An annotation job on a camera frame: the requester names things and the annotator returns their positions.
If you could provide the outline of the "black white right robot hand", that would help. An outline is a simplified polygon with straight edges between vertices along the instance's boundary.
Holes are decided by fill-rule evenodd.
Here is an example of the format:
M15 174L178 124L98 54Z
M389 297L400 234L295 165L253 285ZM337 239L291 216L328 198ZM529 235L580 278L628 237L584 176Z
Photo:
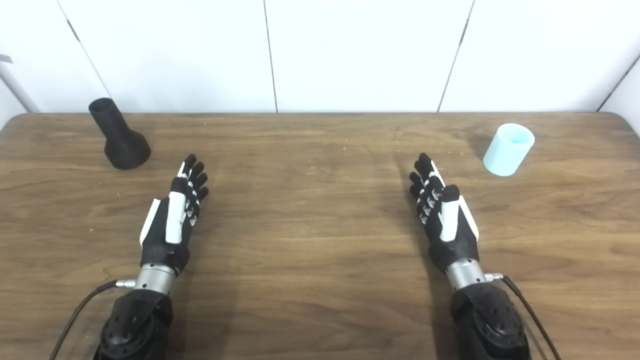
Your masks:
M409 180L409 193L429 240L428 254L434 266L445 272L457 261L480 260L478 226L459 187L445 184L426 153L419 154Z

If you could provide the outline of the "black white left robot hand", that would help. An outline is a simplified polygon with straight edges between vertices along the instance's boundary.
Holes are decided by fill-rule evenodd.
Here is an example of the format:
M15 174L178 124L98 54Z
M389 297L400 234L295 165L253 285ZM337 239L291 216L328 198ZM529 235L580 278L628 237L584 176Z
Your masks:
M191 253L190 239L201 218L202 202L210 193L205 186L205 165L190 153L180 165L164 198L154 198L142 225L140 265L160 265L179 276Z

